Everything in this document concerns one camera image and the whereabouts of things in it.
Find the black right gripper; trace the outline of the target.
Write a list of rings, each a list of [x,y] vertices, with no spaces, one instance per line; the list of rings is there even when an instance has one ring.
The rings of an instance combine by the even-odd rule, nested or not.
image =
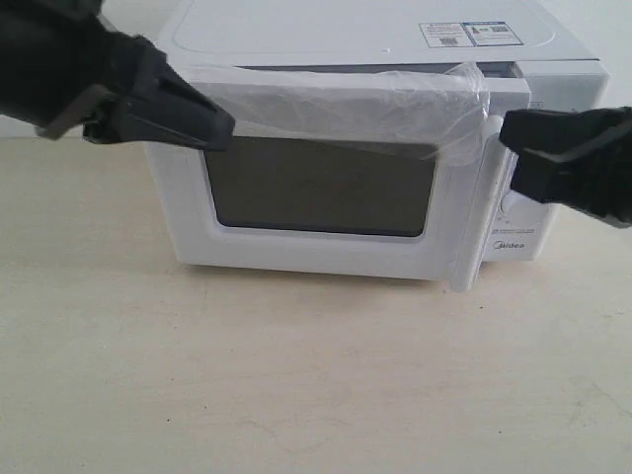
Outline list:
[[[631,227],[631,108],[514,110],[500,141],[516,156],[511,190]],[[589,142],[589,147],[578,146]],[[573,148],[561,153],[528,148]]]

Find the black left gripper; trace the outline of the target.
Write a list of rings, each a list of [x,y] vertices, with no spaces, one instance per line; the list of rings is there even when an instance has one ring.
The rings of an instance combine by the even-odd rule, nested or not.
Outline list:
[[[95,144],[223,151],[235,118],[142,36],[108,26],[99,1],[1,4],[1,113],[56,140],[83,125]]]

